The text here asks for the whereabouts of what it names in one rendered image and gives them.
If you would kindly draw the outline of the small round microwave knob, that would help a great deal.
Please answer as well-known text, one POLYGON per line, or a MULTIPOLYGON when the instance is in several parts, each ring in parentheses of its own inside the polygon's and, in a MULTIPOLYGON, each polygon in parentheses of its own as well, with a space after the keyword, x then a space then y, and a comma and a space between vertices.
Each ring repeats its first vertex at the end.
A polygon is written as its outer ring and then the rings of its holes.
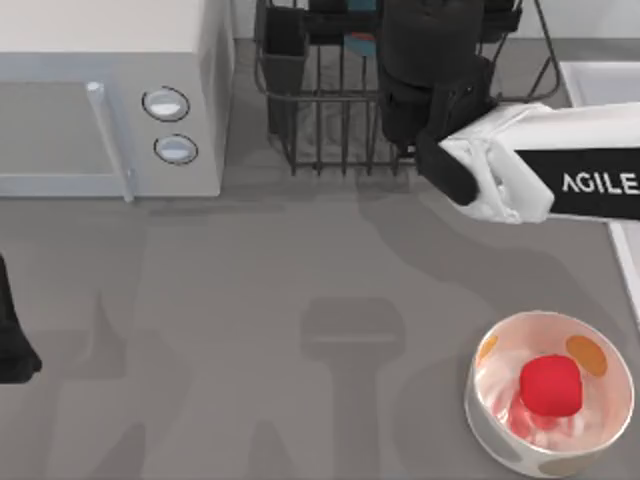
POLYGON ((167 164, 188 165, 198 157, 199 149, 188 136, 172 134, 155 140, 154 153, 167 164))

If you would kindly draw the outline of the black cutlery holder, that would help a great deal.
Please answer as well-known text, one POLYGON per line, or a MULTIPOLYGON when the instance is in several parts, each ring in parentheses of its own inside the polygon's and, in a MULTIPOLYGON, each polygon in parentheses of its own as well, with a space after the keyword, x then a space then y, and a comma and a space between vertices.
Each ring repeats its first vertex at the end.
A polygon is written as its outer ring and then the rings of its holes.
POLYGON ((259 45, 267 88, 277 95, 301 92, 308 41, 302 9, 264 6, 259 25, 259 45))

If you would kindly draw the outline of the pale microwave oven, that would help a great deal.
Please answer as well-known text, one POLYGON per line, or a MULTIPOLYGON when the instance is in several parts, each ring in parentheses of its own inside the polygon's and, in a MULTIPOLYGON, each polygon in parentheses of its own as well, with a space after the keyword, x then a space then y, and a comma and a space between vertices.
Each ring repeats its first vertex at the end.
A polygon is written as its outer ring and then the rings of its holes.
POLYGON ((234 62, 230 0, 0 0, 0 82, 104 83, 134 200, 220 193, 234 62), (142 95, 162 86, 189 99, 181 121, 144 111, 142 95), (197 144, 193 162, 156 156, 172 134, 197 144))

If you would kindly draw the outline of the blue and orange item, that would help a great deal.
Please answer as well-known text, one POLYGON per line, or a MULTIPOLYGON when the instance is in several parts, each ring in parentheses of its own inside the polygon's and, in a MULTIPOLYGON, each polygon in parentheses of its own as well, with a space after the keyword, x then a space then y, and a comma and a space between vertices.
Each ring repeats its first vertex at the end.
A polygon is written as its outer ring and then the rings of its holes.
MULTIPOLYGON (((375 11, 376 0, 346 0, 348 11, 375 11)), ((376 56, 375 38, 369 33, 351 33, 344 37, 344 45, 363 57, 376 56)))

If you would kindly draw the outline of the large round microwave knob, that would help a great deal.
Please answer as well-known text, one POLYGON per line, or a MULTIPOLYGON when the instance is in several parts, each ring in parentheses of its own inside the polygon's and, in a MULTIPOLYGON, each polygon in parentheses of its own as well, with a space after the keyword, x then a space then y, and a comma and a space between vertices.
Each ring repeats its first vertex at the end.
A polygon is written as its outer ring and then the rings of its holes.
POLYGON ((145 92, 142 95, 141 103, 144 111, 160 122, 179 122, 190 112, 190 102, 187 96, 169 86, 145 92))

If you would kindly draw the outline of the red apple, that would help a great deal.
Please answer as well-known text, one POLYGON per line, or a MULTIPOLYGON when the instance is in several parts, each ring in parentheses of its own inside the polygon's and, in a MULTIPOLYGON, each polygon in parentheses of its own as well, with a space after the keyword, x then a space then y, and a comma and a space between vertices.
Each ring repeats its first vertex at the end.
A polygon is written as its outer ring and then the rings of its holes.
POLYGON ((542 355, 525 363, 519 391, 524 406, 538 416, 570 417, 583 407, 580 369, 565 355, 542 355))

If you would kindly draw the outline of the microwave glass door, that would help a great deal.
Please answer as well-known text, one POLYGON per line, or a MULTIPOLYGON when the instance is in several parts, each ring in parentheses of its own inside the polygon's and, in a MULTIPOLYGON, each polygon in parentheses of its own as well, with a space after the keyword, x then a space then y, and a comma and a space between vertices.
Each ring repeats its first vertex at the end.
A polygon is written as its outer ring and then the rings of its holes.
POLYGON ((86 83, 0 82, 0 198, 123 198, 86 83))

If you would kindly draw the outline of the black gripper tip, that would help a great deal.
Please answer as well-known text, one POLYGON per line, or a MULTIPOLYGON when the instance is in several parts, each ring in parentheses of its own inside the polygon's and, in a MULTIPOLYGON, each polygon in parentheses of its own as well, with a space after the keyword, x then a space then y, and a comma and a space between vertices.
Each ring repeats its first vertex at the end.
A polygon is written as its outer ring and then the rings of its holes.
POLYGON ((4 257, 0 254, 0 385, 25 384, 42 360, 19 322, 4 257))

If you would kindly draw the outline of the white bowl with orange spots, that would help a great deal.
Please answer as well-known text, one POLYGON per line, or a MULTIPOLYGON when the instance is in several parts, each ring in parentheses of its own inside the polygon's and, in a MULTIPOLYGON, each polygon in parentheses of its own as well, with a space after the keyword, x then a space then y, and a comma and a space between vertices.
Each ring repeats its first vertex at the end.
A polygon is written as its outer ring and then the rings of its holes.
POLYGON ((625 432, 634 405, 633 377, 615 345, 590 325, 548 311, 517 313, 491 327, 474 352, 464 391, 479 444, 508 469, 536 479, 584 471, 625 432), (522 367, 550 354, 568 356, 580 369, 583 407, 573 416, 538 416, 521 400, 522 367))

